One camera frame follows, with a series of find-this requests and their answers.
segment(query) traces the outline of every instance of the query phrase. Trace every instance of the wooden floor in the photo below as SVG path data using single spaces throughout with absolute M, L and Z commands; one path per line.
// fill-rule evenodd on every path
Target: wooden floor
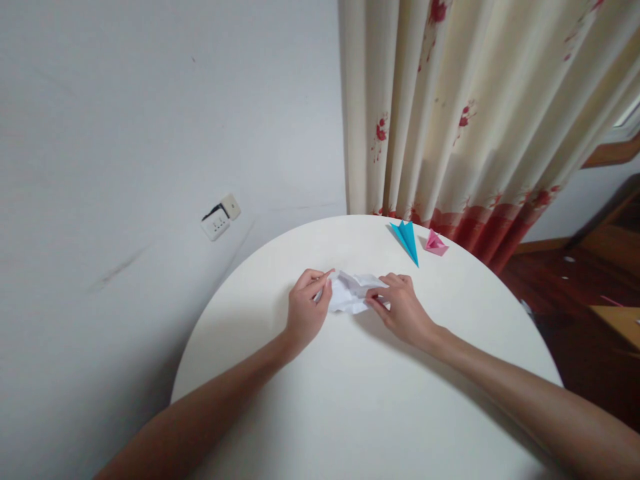
M 533 310 L 565 387 L 640 432 L 638 351 L 588 307 L 612 305 L 602 295 L 640 307 L 640 280 L 580 248 L 515 255 L 500 278 Z

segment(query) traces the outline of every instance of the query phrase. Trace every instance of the cream curtain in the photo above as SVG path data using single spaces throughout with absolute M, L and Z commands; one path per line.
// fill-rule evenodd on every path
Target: cream curtain
M 349 212 L 499 271 L 640 93 L 640 2 L 347 0 Z

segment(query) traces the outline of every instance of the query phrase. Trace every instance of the forearm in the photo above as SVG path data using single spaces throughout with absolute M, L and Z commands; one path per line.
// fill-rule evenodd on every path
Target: forearm
M 580 478 L 640 478 L 640 436 L 604 410 L 446 329 L 426 349 L 482 388 Z
M 96 478 L 184 478 L 299 350 L 279 335 L 156 416 Z

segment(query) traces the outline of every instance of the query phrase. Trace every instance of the blue origami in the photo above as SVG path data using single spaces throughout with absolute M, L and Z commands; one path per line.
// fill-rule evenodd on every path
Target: blue origami
M 418 265 L 418 253 L 415 250 L 415 235 L 413 234 L 413 222 L 404 223 L 400 220 L 400 225 L 391 224 L 393 231 L 402 246 L 405 248 L 411 259 Z

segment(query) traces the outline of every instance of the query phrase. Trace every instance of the hand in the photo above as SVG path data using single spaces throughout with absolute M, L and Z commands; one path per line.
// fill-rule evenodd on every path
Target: hand
M 369 290 L 367 304 L 400 340 L 426 352 L 432 350 L 439 340 L 442 327 L 431 320 L 416 298 L 411 277 L 390 273 L 380 277 L 380 280 L 389 287 Z M 384 303 L 390 303 L 391 308 L 386 308 Z
M 306 269 L 289 292 L 289 316 L 285 335 L 293 344 L 296 354 L 302 351 L 320 331 L 325 322 L 329 301 L 333 291 L 329 274 Z M 322 297 L 316 303 L 313 299 L 322 290 Z

